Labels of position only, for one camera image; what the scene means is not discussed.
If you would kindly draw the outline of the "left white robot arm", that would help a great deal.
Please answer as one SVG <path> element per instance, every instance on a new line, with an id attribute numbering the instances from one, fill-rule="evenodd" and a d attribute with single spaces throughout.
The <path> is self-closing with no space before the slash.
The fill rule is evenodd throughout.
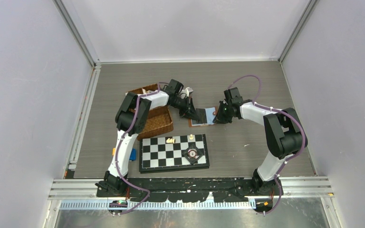
<path id="1" fill-rule="evenodd" d="M 179 111 L 182 118 L 199 120 L 196 113 L 190 87 L 184 87 L 177 80 L 148 92 L 128 92 L 115 116 L 117 140 L 111 164 L 100 182 L 103 189 L 109 190 L 114 196 L 120 197 L 126 193 L 128 163 L 133 144 L 143 131 L 152 109 L 171 106 Z"/>

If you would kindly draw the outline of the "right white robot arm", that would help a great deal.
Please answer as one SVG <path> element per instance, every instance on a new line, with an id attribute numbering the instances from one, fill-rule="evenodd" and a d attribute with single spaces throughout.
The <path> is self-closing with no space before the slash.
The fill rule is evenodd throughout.
<path id="1" fill-rule="evenodd" d="M 294 108 L 275 109 L 244 100 L 236 87 L 225 90 L 224 96 L 213 120 L 215 123 L 228 124 L 236 117 L 264 127 L 268 153 L 251 180 L 254 192 L 264 195 L 278 182 L 285 163 L 307 146 L 298 114 Z"/>

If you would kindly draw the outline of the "brown leather card holder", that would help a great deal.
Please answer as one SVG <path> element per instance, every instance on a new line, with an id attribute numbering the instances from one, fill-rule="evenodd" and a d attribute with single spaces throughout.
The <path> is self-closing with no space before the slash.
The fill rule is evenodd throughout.
<path id="1" fill-rule="evenodd" d="M 202 127 L 202 126 L 215 125 L 213 120 L 216 117 L 216 107 L 210 107 L 210 108 L 205 108 L 205 109 L 206 109 L 206 114 L 207 114 L 207 123 L 206 124 L 196 124 L 195 121 L 189 120 L 190 127 Z"/>

